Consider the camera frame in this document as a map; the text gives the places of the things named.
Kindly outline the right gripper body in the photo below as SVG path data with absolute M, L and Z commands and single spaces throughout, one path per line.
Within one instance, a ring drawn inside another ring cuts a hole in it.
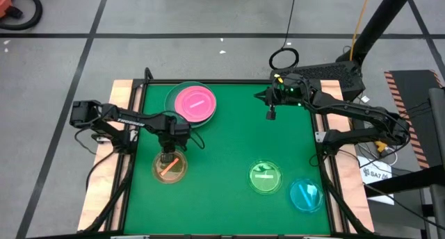
M 283 83 L 273 79 L 269 102 L 274 106 L 303 106 L 308 104 L 308 80 L 282 78 Z

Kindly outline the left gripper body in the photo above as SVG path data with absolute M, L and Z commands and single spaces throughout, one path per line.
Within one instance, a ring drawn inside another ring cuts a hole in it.
M 187 142 L 191 137 L 190 124 L 167 123 L 157 132 L 159 144 L 163 153 L 172 153 L 180 148 L 187 150 Z

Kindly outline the orange transparent small plate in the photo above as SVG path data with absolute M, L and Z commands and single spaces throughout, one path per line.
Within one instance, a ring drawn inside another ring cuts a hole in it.
M 161 163 L 159 152 L 152 162 L 152 174 L 154 178 L 164 184 L 172 184 L 180 181 L 186 174 L 188 162 L 181 151 L 175 151 L 175 159 L 171 163 Z

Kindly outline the pink transparent small plate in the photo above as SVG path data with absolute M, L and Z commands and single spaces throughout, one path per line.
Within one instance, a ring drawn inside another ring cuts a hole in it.
M 216 96 L 204 86 L 193 85 L 181 90 L 175 98 L 175 111 L 189 122 L 203 122 L 216 111 Z

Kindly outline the green transparent small plate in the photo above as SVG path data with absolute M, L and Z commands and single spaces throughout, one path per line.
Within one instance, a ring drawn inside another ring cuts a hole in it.
M 248 170 L 248 181 L 251 188 L 262 195 L 277 192 L 282 184 L 282 171 L 278 165 L 269 160 L 255 161 Z

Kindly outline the black perforated computer case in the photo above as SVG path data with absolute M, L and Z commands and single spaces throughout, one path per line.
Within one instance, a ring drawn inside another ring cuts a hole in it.
M 354 100 L 366 89 L 361 67 L 352 61 L 275 69 L 271 71 L 270 78 L 273 79 L 275 74 L 287 76 L 290 73 L 300 74 L 307 79 L 337 80 L 346 101 Z

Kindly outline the wooden side board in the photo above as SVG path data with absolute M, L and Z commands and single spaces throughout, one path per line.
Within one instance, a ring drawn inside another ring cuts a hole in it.
M 109 103 L 115 104 L 121 108 L 128 108 L 130 104 L 132 85 L 134 80 L 114 80 Z M 92 171 L 88 180 L 88 189 L 83 204 L 83 210 L 79 220 L 77 231 L 87 229 L 99 216 L 106 204 L 117 190 L 117 186 L 122 182 L 124 174 L 127 171 L 129 155 L 111 154 L 104 159 L 113 150 L 111 142 L 104 142 L 97 146 L 95 165 L 102 161 Z M 113 210 L 110 211 L 106 221 L 100 226 L 99 231 L 118 230 L 120 221 L 120 211 L 122 210 L 123 194 L 117 200 Z
M 332 95 L 335 99 L 343 100 L 338 81 L 321 80 L 320 82 L 323 92 Z M 341 132 L 350 131 L 348 118 L 340 115 L 316 115 L 316 123 L 319 131 L 324 131 L 325 129 L 335 129 Z M 333 183 L 335 182 L 335 188 L 340 192 L 354 215 L 369 231 L 374 232 L 355 147 L 354 145 L 344 145 L 340 149 L 341 151 L 336 156 L 326 158 L 323 166 L 325 166 L 327 175 Z M 333 230 L 336 232 L 356 233 L 352 224 L 345 221 L 345 216 L 333 196 L 329 193 L 326 195 L 328 207 L 331 208 L 334 219 Z

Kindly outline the blue transparent small plate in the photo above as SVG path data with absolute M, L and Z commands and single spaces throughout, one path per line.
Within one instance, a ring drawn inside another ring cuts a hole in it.
M 311 179 L 296 179 L 289 187 L 293 206 L 303 213 L 314 213 L 324 202 L 322 188 Z

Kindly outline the white paper label sheet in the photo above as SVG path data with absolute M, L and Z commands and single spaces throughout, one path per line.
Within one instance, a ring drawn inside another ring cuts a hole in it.
M 365 166 L 365 164 L 369 162 L 369 159 L 363 156 L 358 156 L 357 158 L 361 166 L 360 173 L 362 181 L 365 182 L 365 184 L 370 184 L 377 181 L 390 179 L 393 176 L 392 169 L 388 164 L 382 162 L 374 162 L 373 164 Z M 389 197 L 387 196 L 368 197 L 368 200 L 393 206 L 395 203 L 391 199 L 392 197 L 394 197 L 394 195 L 390 194 Z

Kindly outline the dark striped-edge floor mat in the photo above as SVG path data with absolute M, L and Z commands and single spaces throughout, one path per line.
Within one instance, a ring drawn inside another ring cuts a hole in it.
M 442 83 L 432 70 L 387 71 L 384 77 L 400 115 L 410 125 L 410 144 L 421 169 L 443 164 L 432 109 L 430 89 Z

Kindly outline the black slanted support bar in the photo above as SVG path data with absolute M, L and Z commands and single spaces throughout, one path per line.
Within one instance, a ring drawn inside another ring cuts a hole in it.
M 390 179 L 364 184 L 367 197 L 377 197 L 407 190 L 427 188 L 431 185 L 445 186 L 445 167 L 434 166 Z

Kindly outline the orange vacuum cleaner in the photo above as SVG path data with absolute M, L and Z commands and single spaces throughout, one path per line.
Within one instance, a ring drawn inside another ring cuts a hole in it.
M 12 0 L 0 0 L 0 19 L 9 16 L 12 6 Z

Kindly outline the black table frame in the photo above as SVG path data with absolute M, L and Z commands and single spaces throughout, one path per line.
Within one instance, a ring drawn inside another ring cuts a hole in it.
M 259 236 L 328 236 L 334 219 L 326 197 L 314 213 L 298 211 L 289 187 L 296 179 L 321 182 L 315 166 L 316 116 L 301 107 L 279 107 L 277 119 L 266 119 L 266 106 L 254 94 L 265 80 L 208 79 L 216 94 L 215 115 L 197 132 L 205 148 L 193 142 L 185 153 L 188 169 L 178 182 L 154 178 L 159 153 L 155 135 L 142 131 L 127 167 L 132 177 L 123 192 L 118 230 L 125 234 L 230 238 Z M 282 171 L 280 189 L 255 192 L 248 170 L 269 160 Z

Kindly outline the black post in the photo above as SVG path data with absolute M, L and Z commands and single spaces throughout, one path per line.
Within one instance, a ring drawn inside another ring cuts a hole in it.
M 339 63 L 351 60 L 358 65 L 362 65 L 366 55 L 375 42 L 381 37 L 407 1 L 408 0 L 382 0 L 356 42 L 347 52 L 340 55 L 336 61 Z

